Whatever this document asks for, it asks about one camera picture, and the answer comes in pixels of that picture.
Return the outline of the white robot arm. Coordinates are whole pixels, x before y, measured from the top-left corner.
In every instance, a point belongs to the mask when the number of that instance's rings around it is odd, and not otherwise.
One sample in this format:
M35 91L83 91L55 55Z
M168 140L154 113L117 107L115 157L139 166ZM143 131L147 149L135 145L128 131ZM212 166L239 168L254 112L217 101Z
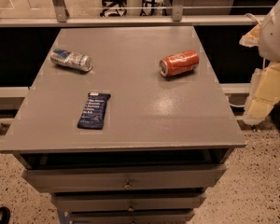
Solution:
M280 62L280 0L260 26L259 55L269 61Z

